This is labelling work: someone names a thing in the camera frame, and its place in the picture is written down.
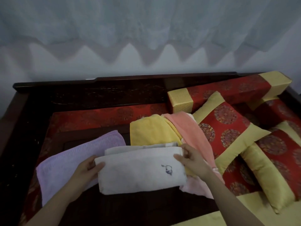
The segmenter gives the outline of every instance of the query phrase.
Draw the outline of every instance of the white wall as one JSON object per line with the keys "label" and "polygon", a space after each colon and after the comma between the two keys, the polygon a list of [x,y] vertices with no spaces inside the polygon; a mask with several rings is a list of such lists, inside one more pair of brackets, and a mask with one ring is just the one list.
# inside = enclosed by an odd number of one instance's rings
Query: white wall
{"label": "white wall", "polygon": [[42,45],[28,39],[0,48],[0,117],[15,91],[16,82],[91,79],[162,73],[278,70],[289,76],[301,93],[301,19],[269,52],[241,46],[227,52],[205,44],[192,49],[175,42],[155,51],[133,41],[110,48],[76,40]]}

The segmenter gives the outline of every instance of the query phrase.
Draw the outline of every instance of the light blue curtain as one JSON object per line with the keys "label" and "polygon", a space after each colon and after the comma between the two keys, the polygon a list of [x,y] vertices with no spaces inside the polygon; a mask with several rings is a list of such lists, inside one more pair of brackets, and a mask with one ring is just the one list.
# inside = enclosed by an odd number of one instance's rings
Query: light blue curtain
{"label": "light blue curtain", "polygon": [[168,40],[267,51],[301,15],[301,0],[1,0],[0,45],[81,38],[105,47],[125,38],[151,49]]}

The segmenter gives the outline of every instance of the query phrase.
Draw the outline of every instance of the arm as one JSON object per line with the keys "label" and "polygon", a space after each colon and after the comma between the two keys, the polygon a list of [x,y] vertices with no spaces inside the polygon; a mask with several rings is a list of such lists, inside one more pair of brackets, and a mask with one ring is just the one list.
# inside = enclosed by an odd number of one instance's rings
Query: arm
{"label": "arm", "polygon": [[56,226],[62,219],[70,202],[75,201],[84,191],[88,182],[97,178],[97,173],[104,167],[104,163],[95,166],[91,156],[78,165],[70,180],[64,185],[40,211],[31,218],[26,226]]}
{"label": "arm", "polygon": [[175,154],[174,157],[184,166],[192,170],[206,182],[212,196],[228,226],[258,225],[264,226],[220,181],[212,169],[204,162],[198,150],[188,144],[183,144],[184,157]]}

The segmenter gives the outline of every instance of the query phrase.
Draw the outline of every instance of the embroidered design on towel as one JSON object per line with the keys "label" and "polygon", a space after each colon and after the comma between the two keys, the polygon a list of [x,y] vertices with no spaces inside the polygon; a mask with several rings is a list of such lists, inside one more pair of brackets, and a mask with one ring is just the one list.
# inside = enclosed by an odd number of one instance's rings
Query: embroidered design on towel
{"label": "embroidered design on towel", "polygon": [[161,166],[162,166],[162,167],[165,167],[165,172],[166,172],[167,174],[172,175],[172,167],[171,167],[171,166],[169,166],[169,165],[166,165],[166,166],[161,165]]}

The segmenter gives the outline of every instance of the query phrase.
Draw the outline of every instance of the hand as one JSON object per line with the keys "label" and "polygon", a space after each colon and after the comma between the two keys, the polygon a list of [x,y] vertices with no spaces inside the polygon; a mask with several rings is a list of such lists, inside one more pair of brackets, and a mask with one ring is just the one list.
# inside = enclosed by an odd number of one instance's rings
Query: hand
{"label": "hand", "polygon": [[186,143],[182,144],[180,147],[184,150],[184,157],[174,154],[174,158],[192,170],[197,176],[200,177],[200,179],[206,181],[206,179],[212,175],[213,171],[211,167],[209,167],[209,165],[204,161],[201,153]]}
{"label": "hand", "polygon": [[104,162],[95,165],[95,158],[97,156],[91,156],[81,162],[63,186],[62,190],[69,196],[70,202],[75,201],[82,194],[88,183],[96,179],[97,173],[105,166]]}

